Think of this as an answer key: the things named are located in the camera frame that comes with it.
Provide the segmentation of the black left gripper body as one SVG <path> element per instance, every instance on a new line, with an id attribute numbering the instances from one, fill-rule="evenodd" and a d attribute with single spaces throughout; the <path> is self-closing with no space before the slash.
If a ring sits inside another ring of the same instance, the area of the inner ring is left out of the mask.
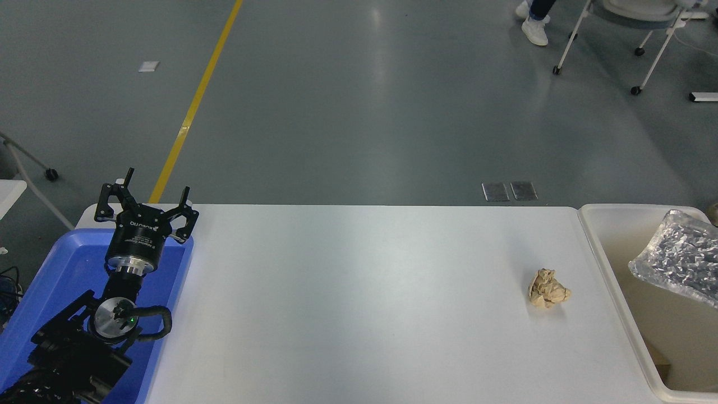
<path id="1" fill-rule="evenodd" d="M 141 205 L 126 209 L 116 218 L 116 229 L 105 256 L 106 265 L 116 269 L 123 259 L 139 259 L 144 269 L 157 269 L 164 244 L 172 232 L 165 211 Z"/>

